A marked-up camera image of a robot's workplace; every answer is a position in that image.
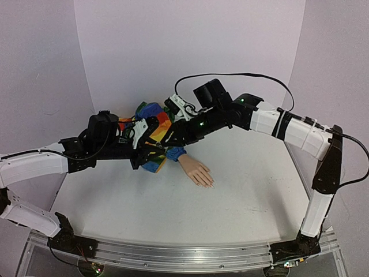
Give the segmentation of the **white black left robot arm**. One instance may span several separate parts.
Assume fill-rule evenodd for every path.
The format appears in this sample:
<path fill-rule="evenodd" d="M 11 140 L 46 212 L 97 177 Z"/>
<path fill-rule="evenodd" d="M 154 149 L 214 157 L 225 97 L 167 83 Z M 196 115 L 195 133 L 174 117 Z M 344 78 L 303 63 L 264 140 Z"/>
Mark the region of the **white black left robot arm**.
<path fill-rule="evenodd" d="M 150 138 L 158 127 L 156 117 L 122 121 L 107 110 L 100 111 L 77 137 L 1 157 L 1 218 L 55 237 L 65 252 L 74 251 L 78 240 L 67 219 L 22 201 L 9 186 L 44 175 L 76 173 L 95 167 L 98 160 L 127 159 L 136 170 L 149 158 L 163 154 Z"/>

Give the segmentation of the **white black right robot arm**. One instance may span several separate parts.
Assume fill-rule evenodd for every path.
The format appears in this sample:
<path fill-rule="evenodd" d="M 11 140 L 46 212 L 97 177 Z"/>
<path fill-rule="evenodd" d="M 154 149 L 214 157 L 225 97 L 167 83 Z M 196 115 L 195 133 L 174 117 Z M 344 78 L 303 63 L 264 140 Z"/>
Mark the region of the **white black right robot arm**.
<path fill-rule="evenodd" d="M 291 144 L 317 160 L 312 195 L 296 238 L 271 244 L 270 252 L 277 261 L 319 253 L 321 228 L 340 186 L 342 129 L 328 128 L 311 118 L 275 108 L 249 93 L 232 99 L 218 79 L 198 87 L 194 94 L 202 111 L 193 111 L 191 104 L 177 93 L 165 101 L 179 118 L 168 142 L 185 146 L 226 126 L 237 126 Z"/>

